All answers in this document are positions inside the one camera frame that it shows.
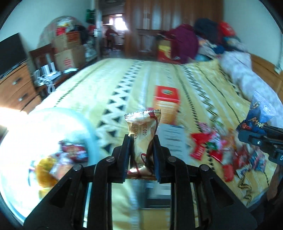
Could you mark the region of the blue foil snack packet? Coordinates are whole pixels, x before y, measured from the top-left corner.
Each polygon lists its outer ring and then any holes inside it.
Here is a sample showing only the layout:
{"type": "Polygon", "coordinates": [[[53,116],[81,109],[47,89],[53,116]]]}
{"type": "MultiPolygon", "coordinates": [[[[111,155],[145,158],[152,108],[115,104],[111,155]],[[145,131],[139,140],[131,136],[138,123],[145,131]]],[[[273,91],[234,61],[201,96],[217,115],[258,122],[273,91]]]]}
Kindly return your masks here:
{"type": "Polygon", "coordinates": [[[261,124],[267,123],[276,115],[274,107],[259,92],[254,91],[249,112],[245,120],[243,120],[236,128],[251,131],[253,133],[266,134],[261,124]]]}

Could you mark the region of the cream gold chocolate packet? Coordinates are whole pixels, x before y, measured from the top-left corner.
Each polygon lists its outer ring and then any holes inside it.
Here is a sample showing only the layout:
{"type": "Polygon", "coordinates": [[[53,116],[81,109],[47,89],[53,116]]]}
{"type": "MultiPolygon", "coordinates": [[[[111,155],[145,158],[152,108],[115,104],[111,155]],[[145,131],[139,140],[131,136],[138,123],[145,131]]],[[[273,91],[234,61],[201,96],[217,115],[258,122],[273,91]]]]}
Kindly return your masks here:
{"type": "Polygon", "coordinates": [[[131,178],[152,176],[154,173],[152,146],[160,122],[161,110],[128,113],[124,118],[128,125],[128,136],[133,140],[128,176],[131,178]]]}

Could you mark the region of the yellow snack packet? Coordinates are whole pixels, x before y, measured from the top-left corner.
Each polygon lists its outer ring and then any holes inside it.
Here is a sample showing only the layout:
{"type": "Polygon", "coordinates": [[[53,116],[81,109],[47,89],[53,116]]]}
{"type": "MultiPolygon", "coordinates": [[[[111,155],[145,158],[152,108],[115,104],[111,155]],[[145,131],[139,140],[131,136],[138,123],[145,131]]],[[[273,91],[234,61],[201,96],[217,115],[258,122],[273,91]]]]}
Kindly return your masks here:
{"type": "Polygon", "coordinates": [[[42,188],[52,188],[57,183],[57,179],[50,174],[56,160],[52,157],[41,159],[35,167],[36,179],[42,188]]]}

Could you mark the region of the red snack bag white print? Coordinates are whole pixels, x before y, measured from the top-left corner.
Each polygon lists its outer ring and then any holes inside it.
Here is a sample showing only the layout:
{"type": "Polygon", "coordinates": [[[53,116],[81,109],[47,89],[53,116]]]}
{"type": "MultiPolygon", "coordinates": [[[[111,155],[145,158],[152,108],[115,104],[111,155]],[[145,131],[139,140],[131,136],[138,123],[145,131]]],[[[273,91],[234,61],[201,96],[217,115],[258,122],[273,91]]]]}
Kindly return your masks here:
{"type": "Polygon", "coordinates": [[[67,157],[76,163],[88,162],[88,152],[84,145],[59,142],[61,150],[67,154],[67,157]]]}

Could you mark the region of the translucent green plastic basin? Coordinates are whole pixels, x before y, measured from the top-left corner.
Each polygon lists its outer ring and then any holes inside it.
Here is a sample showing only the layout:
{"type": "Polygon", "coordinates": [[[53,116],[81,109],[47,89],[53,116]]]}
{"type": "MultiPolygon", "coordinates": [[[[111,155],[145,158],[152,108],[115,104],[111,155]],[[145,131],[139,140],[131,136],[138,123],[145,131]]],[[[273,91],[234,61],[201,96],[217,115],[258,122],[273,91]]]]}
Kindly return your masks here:
{"type": "Polygon", "coordinates": [[[22,226],[43,197],[75,164],[62,147],[83,146],[95,164],[94,125],[67,108],[34,110],[1,141],[1,208],[14,225],[22,226]]]}

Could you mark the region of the wooden bed headboard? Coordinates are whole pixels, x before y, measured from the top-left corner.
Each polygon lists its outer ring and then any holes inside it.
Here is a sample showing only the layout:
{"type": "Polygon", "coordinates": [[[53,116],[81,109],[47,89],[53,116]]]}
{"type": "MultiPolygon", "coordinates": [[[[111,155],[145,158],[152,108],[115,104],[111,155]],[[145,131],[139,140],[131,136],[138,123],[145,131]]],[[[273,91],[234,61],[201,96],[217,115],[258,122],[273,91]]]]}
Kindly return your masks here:
{"type": "Polygon", "coordinates": [[[267,60],[251,54],[252,70],[259,75],[278,95],[282,102],[283,99],[283,84],[282,72],[278,74],[275,71],[275,66],[267,60]]]}

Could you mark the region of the light purple rolled quilt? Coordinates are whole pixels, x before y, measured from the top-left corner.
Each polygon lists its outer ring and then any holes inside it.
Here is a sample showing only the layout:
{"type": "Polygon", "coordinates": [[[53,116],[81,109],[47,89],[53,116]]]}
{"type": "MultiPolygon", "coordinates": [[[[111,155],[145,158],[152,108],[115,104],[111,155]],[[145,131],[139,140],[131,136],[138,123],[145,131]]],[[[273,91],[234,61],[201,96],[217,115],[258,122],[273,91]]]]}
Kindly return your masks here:
{"type": "Polygon", "coordinates": [[[275,91],[252,70],[250,53],[225,51],[220,65],[232,83],[238,85],[245,99],[251,101],[254,91],[260,93],[275,109],[275,116],[268,124],[282,128],[282,102],[275,91]]]}

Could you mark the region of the white grey carton box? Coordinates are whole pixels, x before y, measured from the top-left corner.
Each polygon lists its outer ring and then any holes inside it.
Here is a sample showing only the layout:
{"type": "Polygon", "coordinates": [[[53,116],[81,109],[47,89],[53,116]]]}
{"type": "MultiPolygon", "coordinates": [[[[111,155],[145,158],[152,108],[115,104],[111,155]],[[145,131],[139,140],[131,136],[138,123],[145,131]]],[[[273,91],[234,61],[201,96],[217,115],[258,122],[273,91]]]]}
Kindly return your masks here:
{"type": "Polygon", "coordinates": [[[156,134],[161,146],[167,147],[172,156],[189,164],[190,146],[186,144],[185,129],[181,126],[159,124],[156,134]]]}

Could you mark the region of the yellow patterned bed sheet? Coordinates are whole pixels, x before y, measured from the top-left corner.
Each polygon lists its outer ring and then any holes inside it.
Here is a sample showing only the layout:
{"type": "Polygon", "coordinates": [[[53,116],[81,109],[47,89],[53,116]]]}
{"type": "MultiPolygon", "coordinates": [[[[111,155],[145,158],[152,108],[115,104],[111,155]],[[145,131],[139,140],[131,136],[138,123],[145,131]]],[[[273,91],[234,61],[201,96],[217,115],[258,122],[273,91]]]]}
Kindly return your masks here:
{"type": "Polygon", "coordinates": [[[109,58],[64,82],[32,114],[78,112],[98,148],[76,162],[24,229],[138,229],[143,180],[170,184],[170,229],[256,229],[243,164],[276,164],[282,103],[236,58],[190,64],[109,58]]]}

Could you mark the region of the orange cracker box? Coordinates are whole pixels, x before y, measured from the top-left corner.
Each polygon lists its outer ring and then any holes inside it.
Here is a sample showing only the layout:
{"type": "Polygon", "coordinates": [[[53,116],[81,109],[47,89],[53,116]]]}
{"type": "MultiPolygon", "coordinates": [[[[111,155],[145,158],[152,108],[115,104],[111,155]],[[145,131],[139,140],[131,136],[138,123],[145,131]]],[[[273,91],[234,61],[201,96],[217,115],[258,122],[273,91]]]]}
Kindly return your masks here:
{"type": "Polygon", "coordinates": [[[161,123],[174,125],[179,106],[180,96],[177,88],[156,86],[153,108],[161,110],[161,123]]]}

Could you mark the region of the pile of clothes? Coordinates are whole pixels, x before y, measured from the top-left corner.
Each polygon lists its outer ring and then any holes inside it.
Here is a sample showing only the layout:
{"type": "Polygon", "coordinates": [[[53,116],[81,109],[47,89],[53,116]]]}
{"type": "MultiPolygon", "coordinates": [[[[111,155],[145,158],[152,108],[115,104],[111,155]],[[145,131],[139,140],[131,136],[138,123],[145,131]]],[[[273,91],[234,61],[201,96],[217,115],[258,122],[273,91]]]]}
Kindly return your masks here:
{"type": "Polygon", "coordinates": [[[211,60],[225,51],[247,52],[230,24],[207,18],[197,19],[194,26],[182,24],[175,29],[162,31],[157,39],[175,42],[178,64],[211,60]]]}

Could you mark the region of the wooden chest of drawers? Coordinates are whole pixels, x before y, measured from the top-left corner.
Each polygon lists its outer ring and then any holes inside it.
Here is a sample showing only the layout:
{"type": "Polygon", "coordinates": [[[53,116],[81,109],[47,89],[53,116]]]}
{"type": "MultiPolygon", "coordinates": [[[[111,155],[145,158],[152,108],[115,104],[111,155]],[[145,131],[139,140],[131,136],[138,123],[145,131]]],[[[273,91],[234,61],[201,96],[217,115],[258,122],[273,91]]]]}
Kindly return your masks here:
{"type": "Polygon", "coordinates": [[[23,63],[0,83],[0,106],[30,113],[41,104],[42,99],[36,92],[28,65],[23,63]]]}

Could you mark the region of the red yellow gift box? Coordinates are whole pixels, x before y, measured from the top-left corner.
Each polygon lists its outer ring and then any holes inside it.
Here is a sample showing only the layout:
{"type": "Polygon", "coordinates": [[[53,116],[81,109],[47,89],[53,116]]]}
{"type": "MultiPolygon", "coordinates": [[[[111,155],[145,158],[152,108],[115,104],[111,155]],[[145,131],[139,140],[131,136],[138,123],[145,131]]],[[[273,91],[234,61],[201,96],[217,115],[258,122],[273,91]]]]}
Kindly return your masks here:
{"type": "Polygon", "coordinates": [[[163,39],[158,42],[157,48],[158,61],[171,64],[178,63],[178,61],[175,59],[177,56],[175,42],[163,39]]]}

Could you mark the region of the cardboard boxes stack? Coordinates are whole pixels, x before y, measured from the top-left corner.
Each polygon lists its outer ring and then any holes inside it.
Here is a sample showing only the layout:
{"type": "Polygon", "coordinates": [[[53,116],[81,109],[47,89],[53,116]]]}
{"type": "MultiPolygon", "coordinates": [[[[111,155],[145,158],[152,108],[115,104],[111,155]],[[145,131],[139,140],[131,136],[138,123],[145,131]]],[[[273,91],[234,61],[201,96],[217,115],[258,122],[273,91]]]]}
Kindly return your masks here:
{"type": "Polygon", "coordinates": [[[80,32],[68,32],[52,41],[57,69],[61,72],[70,68],[80,68],[85,63],[85,48],[81,43],[80,32]]]}

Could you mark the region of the black flat television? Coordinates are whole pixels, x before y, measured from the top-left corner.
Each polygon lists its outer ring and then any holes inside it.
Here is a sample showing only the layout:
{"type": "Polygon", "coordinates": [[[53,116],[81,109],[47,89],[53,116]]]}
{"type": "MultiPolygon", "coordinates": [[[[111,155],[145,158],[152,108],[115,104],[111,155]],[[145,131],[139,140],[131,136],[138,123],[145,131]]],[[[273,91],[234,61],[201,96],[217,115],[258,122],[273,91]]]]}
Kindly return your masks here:
{"type": "Polygon", "coordinates": [[[27,55],[22,45],[20,34],[14,34],[0,43],[1,79],[26,61],[27,55]]]}

